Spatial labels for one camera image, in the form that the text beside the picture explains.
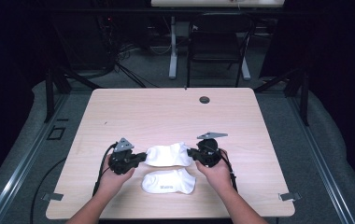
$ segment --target human hand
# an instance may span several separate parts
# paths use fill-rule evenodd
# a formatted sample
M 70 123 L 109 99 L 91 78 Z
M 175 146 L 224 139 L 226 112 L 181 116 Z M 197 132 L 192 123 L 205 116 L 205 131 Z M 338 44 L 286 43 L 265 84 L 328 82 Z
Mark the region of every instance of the human hand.
M 108 166 L 108 161 L 110 160 L 110 155 L 106 156 L 103 165 L 103 175 L 99 184 L 99 189 L 96 194 L 103 194 L 106 197 L 112 197 L 121 189 L 122 185 L 132 177 L 135 168 L 131 168 L 124 175 L 117 175 L 110 170 Z
M 220 154 L 224 159 L 227 159 L 227 152 L 225 150 L 220 149 Z M 216 192 L 233 187 L 231 185 L 230 170 L 224 160 L 220 160 L 218 164 L 210 168 L 204 166 L 199 161 L 195 161 L 195 165 L 206 176 L 207 182 Z

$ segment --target wooden table top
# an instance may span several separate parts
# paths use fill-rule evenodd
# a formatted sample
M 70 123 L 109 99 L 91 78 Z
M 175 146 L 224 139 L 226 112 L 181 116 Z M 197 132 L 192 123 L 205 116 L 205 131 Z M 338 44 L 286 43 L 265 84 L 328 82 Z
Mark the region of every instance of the wooden table top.
M 208 104 L 199 98 L 206 96 Z M 153 146 L 185 142 L 196 147 L 203 133 L 228 133 L 217 138 L 229 153 L 239 194 L 263 217 L 293 215 L 292 202 L 270 136 L 252 89 L 101 89 L 92 93 L 55 189 L 61 201 L 51 201 L 50 219 L 68 219 L 92 197 L 106 149 L 125 137 L 145 152 Z M 149 194 L 143 176 L 157 170 L 141 162 L 111 200 L 101 218 L 213 218 L 228 217 L 221 199 L 193 162 L 186 167 L 196 177 L 191 194 Z
M 153 7 L 283 7 L 285 0 L 151 0 Z

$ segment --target person's right hand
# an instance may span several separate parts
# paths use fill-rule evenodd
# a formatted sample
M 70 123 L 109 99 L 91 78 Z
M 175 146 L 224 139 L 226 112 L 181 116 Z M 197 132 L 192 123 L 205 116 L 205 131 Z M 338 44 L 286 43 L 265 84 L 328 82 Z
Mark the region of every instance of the person's right hand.
M 227 152 L 225 150 L 221 149 L 220 154 L 224 159 L 227 158 Z M 233 187 L 231 184 L 230 171 L 224 160 L 220 160 L 218 164 L 211 168 L 204 166 L 199 161 L 195 161 L 195 165 L 198 170 L 206 176 L 207 182 L 216 192 Z

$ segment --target white sock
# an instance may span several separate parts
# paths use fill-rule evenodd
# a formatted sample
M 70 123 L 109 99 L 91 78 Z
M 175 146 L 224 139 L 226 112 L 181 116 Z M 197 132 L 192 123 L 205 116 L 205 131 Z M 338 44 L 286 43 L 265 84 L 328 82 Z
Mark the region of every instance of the white sock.
M 175 143 L 171 146 L 150 147 L 146 152 L 145 164 L 150 166 L 189 166 L 192 164 L 192 157 L 187 154 L 189 149 L 184 143 Z
M 147 193 L 173 193 L 180 191 L 190 194 L 194 190 L 195 177 L 185 168 L 168 171 L 155 171 L 145 175 L 142 189 Z

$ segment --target gray carpet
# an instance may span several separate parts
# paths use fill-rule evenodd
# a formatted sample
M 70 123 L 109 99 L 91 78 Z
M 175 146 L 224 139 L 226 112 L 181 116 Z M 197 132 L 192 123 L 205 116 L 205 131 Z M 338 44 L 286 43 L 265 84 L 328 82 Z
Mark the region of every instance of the gray carpet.
M 267 44 L 267 39 L 252 38 L 247 54 L 252 80 L 241 81 L 240 87 L 255 88 L 262 84 L 258 79 L 258 74 Z M 179 48 L 177 79 L 175 80 L 168 78 L 169 52 L 160 55 L 152 51 L 132 50 L 129 52 L 130 57 L 121 59 L 121 64 L 157 87 L 183 88 L 186 82 L 184 76 L 186 69 L 185 54 L 184 47 Z M 195 86 L 219 86 L 221 80 L 226 81 L 226 83 L 222 83 L 226 85 L 230 85 L 229 81 L 231 81 L 231 86 L 233 86 L 236 67 L 232 67 L 229 72 L 223 72 L 225 68 L 226 66 L 223 65 L 215 65 L 211 68 L 210 66 L 197 66 L 194 70 L 199 78 L 195 80 Z M 213 76 L 212 79 L 202 79 L 204 74 L 210 72 Z M 91 81 L 106 88 L 138 88 L 138 85 L 122 71 L 93 78 Z M 144 83 L 148 87 L 153 87 L 146 81 Z M 44 193 L 53 192 L 62 171 L 63 163 L 56 166 L 50 172 L 50 175 L 44 179 L 36 196 L 35 192 L 46 172 L 67 156 L 91 94 L 87 87 L 74 79 L 70 80 L 70 83 L 74 88 L 70 95 L 63 97 L 55 92 L 55 95 L 61 99 L 60 102 L 64 102 L 64 105 L 55 115 L 51 126 L 64 128 L 63 137 L 61 140 L 44 140 L 38 146 L 39 150 L 34 157 L 33 166 L 24 178 L 18 192 L 13 195 L 13 200 L 7 206 L 6 212 L 1 215 L 1 223 L 29 223 L 34 197 L 34 223 L 63 223 L 62 220 L 48 220 L 45 217 L 48 202 L 41 199 Z M 279 223 L 341 223 L 319 169 L 314 163 L 314 157 L 310 152 L 311 148 L 303 132 L 301 121 L 294 116 L 295 108 L 292 108 L 290 100 L 281 94 L 280 90 L 283 87 L 283 84 L 278 84 L 268 93 L 256 95 L 288 188 L 291 192 L 299 192 L 303 196 L 303 199 L 294 203 L 296 213 L 292 217 L 282 217 Z M 32 150 L 33 143 L 44 128 L 43 120 L 46 115 L 44 83 L 36 86 L 34 92 L 35 105 L 30 117 L 0 169 L 0 194 L 19 166 L 21 158 L 26 155 L 28 150 Z M 312 94 L 309 98 L 308 120 L 310 123 L 309 129 L 313 133 L 355 220 L 355 174 L 345 160 L 344 141 L 333 120 L 319 100 Z M 45 133 L 45 136 L 47 137 L 49 133 L 50 130 Z M 267 220 L 270 223 L 276 222 L 275 218 L 268 218 Z M 225 223 L 224 221 L 226 220 L 219 220 L 219 223 Z

